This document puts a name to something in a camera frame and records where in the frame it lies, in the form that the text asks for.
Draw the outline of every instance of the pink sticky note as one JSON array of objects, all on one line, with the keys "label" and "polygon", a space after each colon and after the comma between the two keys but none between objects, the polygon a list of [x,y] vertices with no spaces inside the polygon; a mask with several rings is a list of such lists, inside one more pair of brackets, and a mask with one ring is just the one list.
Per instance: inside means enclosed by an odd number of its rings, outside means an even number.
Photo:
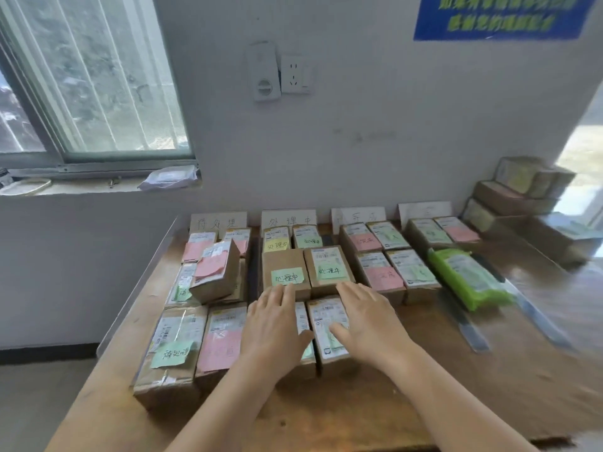
[{"label": "pink sticky note", "polygon": [[457,242],[479,241],[479,235],[468,227],[446,227],[448,235]]},{"label": "pink sticky note", "polygon": [[371,287],[378,292],[404,287],[404,281],[391,266],[371,267],[364,270]]},{"label": "pink sticky note", "polygon": [[195,277],[207,277],[218,274],[225,268],[226,259],[228,259],[228,250],[223,250],[222,253],[217,256],[203,257],[201,261],[197,263]]},{"label": "pink sticky note", "polygon": [[381,243],[372,233],[362,233],[350,235],[351,241],[356,246],[357,250],[379,250]]},{"label": "pink sticky note", "polygon": [[185,254],[182,256],[182,262],[191,263],[201,259],[203,251],[214,244],[212,241],[200,241],[198,243],[186,243]]},{"label": "pink sticky note", "polygon": [[220,330],[208,333],[203,345],[197,367],[203,371],[229,369],[239,358],[242,330]]},{"label": "pink sticky note", "polygon": [[247,239],[235,239],[235,244],[239,252],[242,256],[245,255],[247,251],[247,243],[249,242]]}]

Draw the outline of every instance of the forearm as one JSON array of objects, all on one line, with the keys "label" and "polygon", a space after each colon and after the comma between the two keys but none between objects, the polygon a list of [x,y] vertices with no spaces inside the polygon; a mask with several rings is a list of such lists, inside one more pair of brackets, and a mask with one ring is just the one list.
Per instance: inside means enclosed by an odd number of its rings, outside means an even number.
[{"label": "forearm", "polygon": [[274,389],[259,362],[239,358],[166,452],[235,452]]},{"label": "forearm", "polygon": [[384,371],[411,400],[443,452],[537,450],[423,349],[413,348],[405,357],[388,358]]}]

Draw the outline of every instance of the white sign card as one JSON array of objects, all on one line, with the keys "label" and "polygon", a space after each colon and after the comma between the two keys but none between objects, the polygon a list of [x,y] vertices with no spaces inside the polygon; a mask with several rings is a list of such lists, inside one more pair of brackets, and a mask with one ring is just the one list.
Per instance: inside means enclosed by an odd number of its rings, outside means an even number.
[{"label": "white sign card", "polygon": [[316,209],[271,209],[262,211],[262,233],[264,229],[287,225],[316,225]]},{"label": "white sign card", "polygon": [[368,206],[360,208],[331,208],[333,234],[339,234],[339,227],[350,223],[367,223],[386,220],[385,207]]},{"label": "white sign card", "polygon": [[191,215],[191,233],[218,231],[220,239],[224,238],[226,230],[230,228],[245,228],[246,226],[247,211]]},{"label": "white sign card", "polygon": [[450,201],[422,201],[418,203],[400,203],[400,224],[402,229],[409,219],[433,219],[434,217],[452,216]]}]

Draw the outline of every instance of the window frame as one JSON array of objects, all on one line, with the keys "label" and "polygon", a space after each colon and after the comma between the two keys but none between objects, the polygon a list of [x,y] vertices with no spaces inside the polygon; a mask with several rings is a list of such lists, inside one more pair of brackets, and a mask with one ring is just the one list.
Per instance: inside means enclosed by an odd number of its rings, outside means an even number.
[{"label": "window frame", "polygon": [[[111,152],[113,159],[105,160],[105,154],[98,154],[98,161],[90,161],[90,153],[81,155],[68,152],[64,148],[62,138],[67,134],[55,123],[50,113],[49,104],[44,104],[34,83],[28,77],[27,69],[15,54],[15,45],[11,39],[10,22],[0,9],[0,67],[18,98],[23,111],[30,120],[31,126],[45,148],[44,152],[0,152],[0,167],[5,167],[15,177],[44,176],[49,178],[97,178],[119,176],[142,176],[151,171],[167,166],[183,166],[197,164],[195,150],[191,143],[186,124],[184,130],[190,151],[178,149],[144,151]],[[180,98],[176,88],[176,98],[180,106]]]}]

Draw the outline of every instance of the hand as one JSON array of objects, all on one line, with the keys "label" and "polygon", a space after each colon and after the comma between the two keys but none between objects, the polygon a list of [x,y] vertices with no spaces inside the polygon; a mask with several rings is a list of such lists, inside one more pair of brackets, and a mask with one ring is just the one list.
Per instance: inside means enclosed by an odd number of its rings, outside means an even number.
[{"label": "hand", "polygon": [[337,284],[350,327],[329,326],[350,355],[386,372],[392,359],[407,357],[417,347],[400,323],[388,299],[361,284]]},{"label": "hand", "polygon": [[247,310],[241,357],[259,362],[273,383],[299,364],[314,337],[310,330],[297,333],[295,296],[293,284],[269,287]]}]

